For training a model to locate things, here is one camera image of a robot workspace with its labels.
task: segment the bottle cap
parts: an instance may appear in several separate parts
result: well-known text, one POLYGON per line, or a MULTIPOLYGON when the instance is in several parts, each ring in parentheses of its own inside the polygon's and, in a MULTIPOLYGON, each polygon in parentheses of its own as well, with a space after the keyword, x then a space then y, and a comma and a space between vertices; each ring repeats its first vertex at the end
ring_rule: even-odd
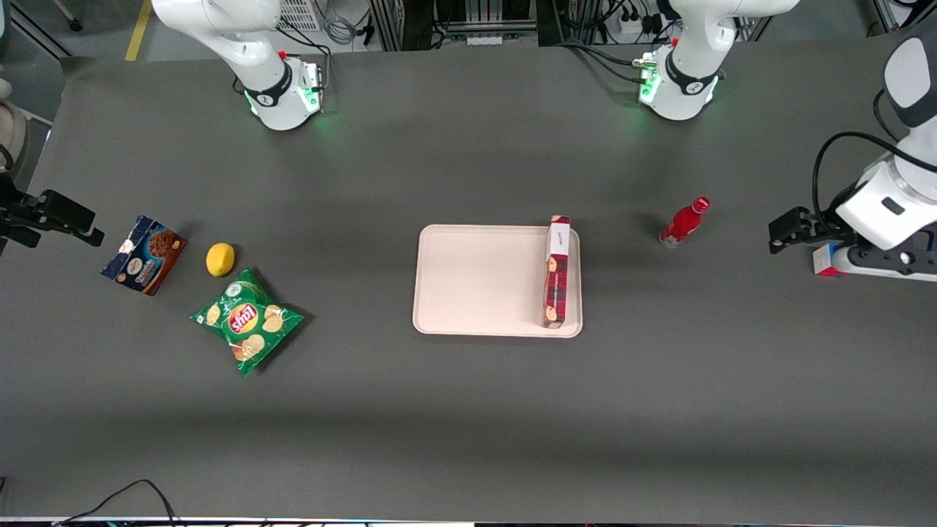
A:
POLYGON ((703 214, 709 208, 709 198, 699 197, 693 202, 693 212, 703 214))

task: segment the lemon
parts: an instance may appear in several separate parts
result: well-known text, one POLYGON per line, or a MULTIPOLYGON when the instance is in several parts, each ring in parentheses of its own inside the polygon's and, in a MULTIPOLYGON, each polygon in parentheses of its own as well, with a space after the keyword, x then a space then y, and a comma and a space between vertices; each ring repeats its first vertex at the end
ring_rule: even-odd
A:
POLYGON ((223 277, 234 267, 234 248, 228 244, 214 244, 205 256, 205 267, 213 277, 223 277))

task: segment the lay's logo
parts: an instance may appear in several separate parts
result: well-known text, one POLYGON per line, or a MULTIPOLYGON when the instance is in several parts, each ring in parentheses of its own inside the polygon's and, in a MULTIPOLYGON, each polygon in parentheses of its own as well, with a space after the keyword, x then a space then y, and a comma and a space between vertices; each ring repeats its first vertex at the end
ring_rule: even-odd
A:
POLYGON ((228 327, 231 331, 240 335, 246 333, 257 325, 257 308, 252 304, 241 304, 231 312, 228 318, 228 327))

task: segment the red bottle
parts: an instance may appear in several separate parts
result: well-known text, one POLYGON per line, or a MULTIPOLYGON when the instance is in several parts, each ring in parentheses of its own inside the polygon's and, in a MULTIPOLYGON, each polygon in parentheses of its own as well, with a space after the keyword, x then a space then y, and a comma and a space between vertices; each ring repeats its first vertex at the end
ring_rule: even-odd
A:
POLYGON ((703 213, 709 208, 709 199, 708 198, 696 198, 692 205, 688 207, 681 208, 674 218, 670 220, 670 224, 667 225, 667 228, 663 230, 658 239, 661 241, 661 245, 666 248, 677 248, 683 240, 687 239, 687 236, 692 234, 697 227, 700 226, 700 221, 703 220, 703 213))

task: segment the chocolate cookie box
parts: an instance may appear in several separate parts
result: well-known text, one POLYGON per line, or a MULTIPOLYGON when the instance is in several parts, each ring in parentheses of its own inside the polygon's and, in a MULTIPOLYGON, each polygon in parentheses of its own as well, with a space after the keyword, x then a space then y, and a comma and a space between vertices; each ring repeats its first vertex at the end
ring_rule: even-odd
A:
POLYGON ((146 216, 137 217, 117 256, 101 274, 134 291, 154 295, 186 248, 186 239, 146 216))

